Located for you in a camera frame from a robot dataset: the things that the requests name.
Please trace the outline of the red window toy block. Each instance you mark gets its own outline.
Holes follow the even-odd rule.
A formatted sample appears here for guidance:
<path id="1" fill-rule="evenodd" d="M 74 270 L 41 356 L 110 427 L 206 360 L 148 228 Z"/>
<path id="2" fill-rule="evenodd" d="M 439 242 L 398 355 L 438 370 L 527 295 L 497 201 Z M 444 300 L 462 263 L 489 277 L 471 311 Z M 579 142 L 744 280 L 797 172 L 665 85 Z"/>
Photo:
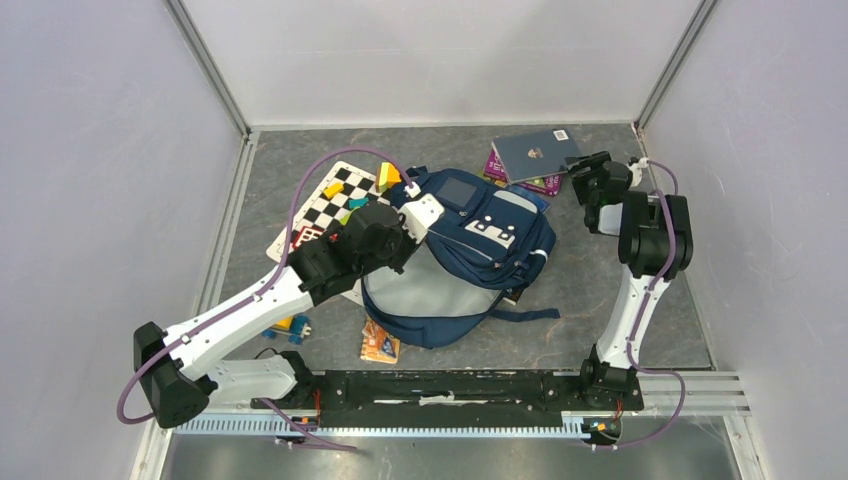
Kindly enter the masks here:
<path id="1" fill-rule="evenodd" d="M 327 236 L 328 233 L 337 233 L 341 225 L 339 223 L 330 224 L 326 228 L 318 226 L 304 226 L 299 229 L 291 242 L 291 249 L 297 250 L 307 242 L 318 240 L 322 236 Z"/>

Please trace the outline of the blue Animal Farm book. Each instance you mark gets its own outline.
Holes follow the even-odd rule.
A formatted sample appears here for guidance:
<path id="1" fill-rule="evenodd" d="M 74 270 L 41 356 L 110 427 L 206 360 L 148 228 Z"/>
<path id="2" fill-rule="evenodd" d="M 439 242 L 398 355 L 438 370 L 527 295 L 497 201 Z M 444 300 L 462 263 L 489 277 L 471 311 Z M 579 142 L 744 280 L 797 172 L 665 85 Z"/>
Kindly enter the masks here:
<path id="1" fill-rule="evenodd" d="M 536 195 L 534 192 L 527 192 L 525 197 L 531 201 L 542 214 L 546 213 L 550 208 L 550 203 L 544 198 Z"/>

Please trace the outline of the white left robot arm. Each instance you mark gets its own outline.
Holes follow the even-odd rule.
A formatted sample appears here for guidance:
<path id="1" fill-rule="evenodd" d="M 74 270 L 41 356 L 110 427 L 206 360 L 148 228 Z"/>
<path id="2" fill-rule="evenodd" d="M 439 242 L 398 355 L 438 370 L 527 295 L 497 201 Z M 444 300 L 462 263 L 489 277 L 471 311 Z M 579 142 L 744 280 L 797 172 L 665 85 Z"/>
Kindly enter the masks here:
<path id="1" fill-rule="evenodd" d="M 352 290 L 378 269 L 401 273 L 443 213 L 430 194 L 398 209 L 369 203 L 213 309 L 167 329 L 153 322 L 140 326 L 133 334 L 135 372 L 125 389 L 142 387 L 149 416 L 163 429 L 190 421 L 212 402 L 267 397 L 306 405 L 314 381 L 286 358 L 228 361 L 226 355 L 278 320 Z"/>

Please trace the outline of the black white chessboard mat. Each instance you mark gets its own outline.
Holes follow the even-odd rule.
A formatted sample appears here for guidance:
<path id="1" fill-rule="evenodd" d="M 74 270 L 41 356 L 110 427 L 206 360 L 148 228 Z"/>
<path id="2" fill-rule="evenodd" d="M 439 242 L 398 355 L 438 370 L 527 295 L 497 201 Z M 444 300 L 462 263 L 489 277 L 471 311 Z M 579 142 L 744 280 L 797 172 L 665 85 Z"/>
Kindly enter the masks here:
<path id="1" fill-rule="evenodd" d="M 352 198 L 368 198 L 368 203 L 389 204 L 390 192 L 378 193 L 375 186 L 376 176 L 358 167 L 337 161 L 319 182 L 309 197 L 302 203 L 294 217 L 294 239 L 297 231 L 304 226 L 328 227 L 333 222 L 343 223 L 349 217 L 348 201 Z M 334 182 L 342 182 L 344 190 L 331 200 L 323 196 L 323 190 Z"/>

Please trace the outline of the navy blue student backpack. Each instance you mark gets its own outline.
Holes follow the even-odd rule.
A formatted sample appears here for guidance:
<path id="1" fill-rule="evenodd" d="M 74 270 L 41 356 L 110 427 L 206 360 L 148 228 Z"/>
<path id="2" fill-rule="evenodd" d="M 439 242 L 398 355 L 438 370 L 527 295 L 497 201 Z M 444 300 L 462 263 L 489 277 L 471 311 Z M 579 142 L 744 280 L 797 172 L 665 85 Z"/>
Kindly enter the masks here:
<path id="1" fill-rule="evenodd" d="M 422 348 L 450 345 L 483 320 L 519 323 L 556 319 L 556 308 L 499 307 L 540 275 L 556 243 L 543 207 L 464 170 L 408 169 L 443 216 L 397 274 L 377 270 L 361 281 L 366 314 L 401 342 Z"/>

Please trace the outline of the yellow toy block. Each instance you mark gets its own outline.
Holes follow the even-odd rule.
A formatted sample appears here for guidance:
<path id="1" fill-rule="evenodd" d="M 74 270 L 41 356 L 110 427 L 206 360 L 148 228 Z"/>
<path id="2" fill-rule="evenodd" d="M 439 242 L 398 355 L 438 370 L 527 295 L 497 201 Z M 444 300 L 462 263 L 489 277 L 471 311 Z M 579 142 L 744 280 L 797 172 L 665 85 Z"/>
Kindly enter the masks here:
<path id="1" fill-rule="evenodd" d="M 344 190 L 344 184 L 342 182 L 334 182 L 334 183 L 330 184 L 329 186 L 327 186 L 323 190 L 323 196 L 325 198 L 327 198 L 328 200 L 331 200 L 336 195 L 341 193 L 343 190 Z"/>

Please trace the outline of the dark blue hardcover book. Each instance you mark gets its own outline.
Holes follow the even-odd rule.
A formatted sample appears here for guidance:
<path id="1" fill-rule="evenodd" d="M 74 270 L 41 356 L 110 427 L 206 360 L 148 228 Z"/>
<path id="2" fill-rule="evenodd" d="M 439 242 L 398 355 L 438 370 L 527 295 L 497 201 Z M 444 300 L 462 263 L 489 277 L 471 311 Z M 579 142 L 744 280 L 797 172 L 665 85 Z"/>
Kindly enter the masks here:
<path id="1" fill-rule="evenodd" d="M 577 141 L 563 127 L 499 136 L 491 147 L 510 184 L 562 174 L 582 156 Z"/>

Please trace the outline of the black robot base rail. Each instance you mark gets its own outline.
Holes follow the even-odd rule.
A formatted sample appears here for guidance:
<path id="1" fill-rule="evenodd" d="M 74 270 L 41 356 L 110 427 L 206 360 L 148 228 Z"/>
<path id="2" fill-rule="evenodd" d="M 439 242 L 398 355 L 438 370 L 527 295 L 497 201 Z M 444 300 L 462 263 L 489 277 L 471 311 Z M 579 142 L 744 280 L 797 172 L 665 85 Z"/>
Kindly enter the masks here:
<path id="1" fill-rule="evenodd" d="M 638 412 L 641 388 L 589 387 L 555 370 L 327 370 L 275 401 L 321 427 L 555 427 L 564 412 Z"/>

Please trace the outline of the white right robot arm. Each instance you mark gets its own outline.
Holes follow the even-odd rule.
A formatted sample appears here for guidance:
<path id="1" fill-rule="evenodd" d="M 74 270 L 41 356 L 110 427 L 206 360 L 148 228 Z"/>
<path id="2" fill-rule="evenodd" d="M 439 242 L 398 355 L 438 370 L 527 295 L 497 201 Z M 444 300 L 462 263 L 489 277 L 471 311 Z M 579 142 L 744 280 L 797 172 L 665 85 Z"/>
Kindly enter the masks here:
<path id="1" fill-rule="evenodd" d="M 579 157 L 572 187 L 593 234 L 618 239 L 622 283 L 610 321 L 581 365 L 577 392 L 591 408 L 633 397 L 642 371 L 640 352 L 650 319 L 671 282 L 691 263 L 694 240 L 688 200 L 679 191 L 639 190 L 653 162 L 614 161 L 606 152 Z"/>

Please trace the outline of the orange spiral notebook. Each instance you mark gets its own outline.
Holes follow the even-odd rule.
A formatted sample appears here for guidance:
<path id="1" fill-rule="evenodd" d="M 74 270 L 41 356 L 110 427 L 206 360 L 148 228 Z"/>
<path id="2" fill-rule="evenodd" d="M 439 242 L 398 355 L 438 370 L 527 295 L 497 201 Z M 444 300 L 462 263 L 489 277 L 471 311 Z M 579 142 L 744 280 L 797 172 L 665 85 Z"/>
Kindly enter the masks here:
<path id="1" fill-rule="evenodd" d="M 401 342 L 370 317 L 366 317 L 362 334 L 361 360 L 389 365 L 395 365 L 398 362 Z"/>

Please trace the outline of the purple green paperback book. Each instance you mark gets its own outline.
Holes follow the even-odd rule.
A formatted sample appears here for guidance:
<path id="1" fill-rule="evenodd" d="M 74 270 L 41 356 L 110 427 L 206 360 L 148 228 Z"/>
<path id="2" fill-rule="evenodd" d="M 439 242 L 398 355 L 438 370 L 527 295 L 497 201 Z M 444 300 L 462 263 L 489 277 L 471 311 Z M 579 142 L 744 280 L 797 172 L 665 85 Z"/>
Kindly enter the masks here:
<path id="1" fill-rule="evenodd" d="M 506 187 L 509 185 L 505 170 L 494 151 L 491 151 L 488 156 L 486 164 L 482 170 L 482 176 L 500 187 Z M 519 182 L 518 186 L 538 194 L 555 197 L 561 190 L 562 176 L 553 175 Z"/>

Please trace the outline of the orange yellow wedge block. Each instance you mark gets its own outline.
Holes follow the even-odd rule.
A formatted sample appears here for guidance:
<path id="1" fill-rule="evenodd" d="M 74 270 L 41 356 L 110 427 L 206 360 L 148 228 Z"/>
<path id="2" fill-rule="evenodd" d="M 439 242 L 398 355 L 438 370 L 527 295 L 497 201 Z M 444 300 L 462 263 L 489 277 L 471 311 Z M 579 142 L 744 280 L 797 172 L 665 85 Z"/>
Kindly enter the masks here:
<path id="1" fill-rule="evenodd" d="M 375 186 L 378 193 L 385 193 L 402 183 L 400 171 L 390 162 L 382 162 L 376 174 Z"/>

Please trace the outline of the teal toy block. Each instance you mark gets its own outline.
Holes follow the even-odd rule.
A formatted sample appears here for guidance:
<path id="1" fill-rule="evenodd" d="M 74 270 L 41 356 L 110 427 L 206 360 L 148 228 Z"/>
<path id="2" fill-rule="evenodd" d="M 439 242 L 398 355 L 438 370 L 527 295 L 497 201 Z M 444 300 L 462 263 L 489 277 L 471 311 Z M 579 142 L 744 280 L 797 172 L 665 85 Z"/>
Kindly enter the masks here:
<path id="1" fill-rule="evenodd" d="M 369 199 L 365 198 L 365 197 L 363 197 L 363 198 L 352 198 L 348 201 L 347 206 L 348 206 L 349 210 L 353 211 L 353 210 L 356 210 L 358 208 L 365 206 L 368 202 L 369 202 Z"/>

